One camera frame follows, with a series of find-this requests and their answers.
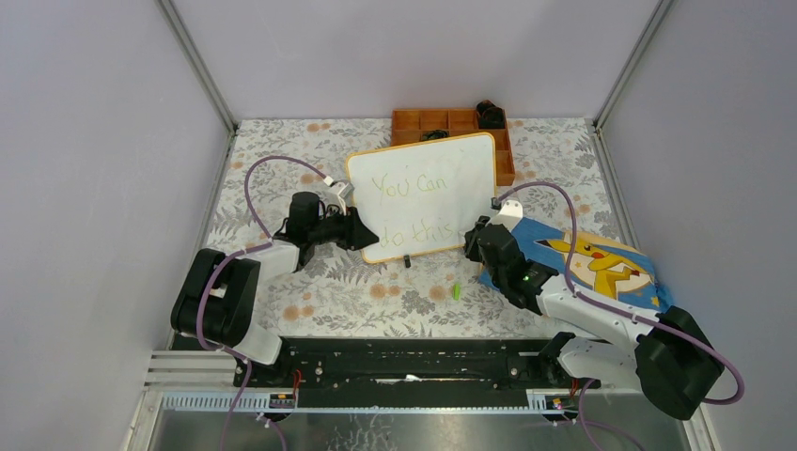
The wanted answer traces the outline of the yellow framed whiteboard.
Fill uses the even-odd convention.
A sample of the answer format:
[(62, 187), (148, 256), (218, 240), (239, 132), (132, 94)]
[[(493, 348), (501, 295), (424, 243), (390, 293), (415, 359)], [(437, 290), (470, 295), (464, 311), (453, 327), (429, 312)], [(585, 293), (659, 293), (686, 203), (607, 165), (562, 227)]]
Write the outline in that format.
[(370, 264), (463, 246), (496, 195), (495, 141), (485, 132), (353, 153), (345, 168), (377, 237), (362, 251)]

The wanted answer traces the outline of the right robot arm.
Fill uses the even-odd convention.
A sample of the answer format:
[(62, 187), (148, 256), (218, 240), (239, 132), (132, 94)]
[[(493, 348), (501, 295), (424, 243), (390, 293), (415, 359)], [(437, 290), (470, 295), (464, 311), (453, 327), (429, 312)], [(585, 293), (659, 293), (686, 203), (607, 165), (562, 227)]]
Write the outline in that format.
[(618, 300), (620, 284), (646, 284), (649, 276), (607, 248), (562, 235), (536, 239), (524, 252), (513, 230), (482, 216), (464, 235), (464, 253), (511, 305), (587, 332), (559, 333), (543, 349), (539, 374), (548, 385), (613, 383), (688, 420), (730, 367), (685, 310)]

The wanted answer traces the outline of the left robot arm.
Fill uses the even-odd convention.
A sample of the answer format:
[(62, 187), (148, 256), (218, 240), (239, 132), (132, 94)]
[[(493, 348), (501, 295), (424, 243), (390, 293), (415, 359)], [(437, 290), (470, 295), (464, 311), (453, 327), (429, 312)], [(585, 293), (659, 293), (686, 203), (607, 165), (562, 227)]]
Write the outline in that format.
[(319, 245), (358, 251), (378, 240), (355, 207), (343, 201), (327, 205), (310, 192), (294, 194), (289, 215), (271, 241), (230, 255), (210, 248), (197, 252), (172, 308), (171, 327), (201, 346), (255, 363), (265, 383), (281, 385), (292, 363), (280, 353), (283, 338), (254, 318), (259, 282), (303, 269)]

